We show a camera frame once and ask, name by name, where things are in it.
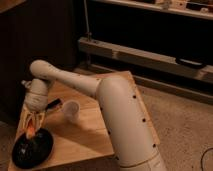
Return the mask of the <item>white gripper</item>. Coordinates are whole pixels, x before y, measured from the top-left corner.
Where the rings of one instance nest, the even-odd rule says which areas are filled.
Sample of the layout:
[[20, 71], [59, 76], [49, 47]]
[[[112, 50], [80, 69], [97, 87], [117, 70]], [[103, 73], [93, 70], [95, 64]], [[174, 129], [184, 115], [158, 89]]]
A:
[[[45, 112], [42, 112], [47, 107], [48, 93], [52, 86], [51, 81], [42, 79], [33, 79], [27, 84], [27, 93], [24, 103], [30, 111], [40, 112], [35, 114], [35, 131], [38, 131], [44, 122]], [[25, 109], [23, 114], [22, 129], [26, 131], [29, 120], [32, 119], [31, 113]]]

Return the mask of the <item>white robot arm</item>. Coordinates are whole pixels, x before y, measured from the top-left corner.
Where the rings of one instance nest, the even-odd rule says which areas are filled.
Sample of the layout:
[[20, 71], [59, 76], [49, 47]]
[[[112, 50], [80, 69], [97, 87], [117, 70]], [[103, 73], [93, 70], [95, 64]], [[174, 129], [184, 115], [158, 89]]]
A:
[[61, 70], [44, 60], [30, 65], [34, 79], [26, 84], [24, 104], [32, 116], [47, 106], [50, 85], [58, 81], [98, 101], [120, 171], [167, 171], [130, 82], [122, 76], [103, 79]]

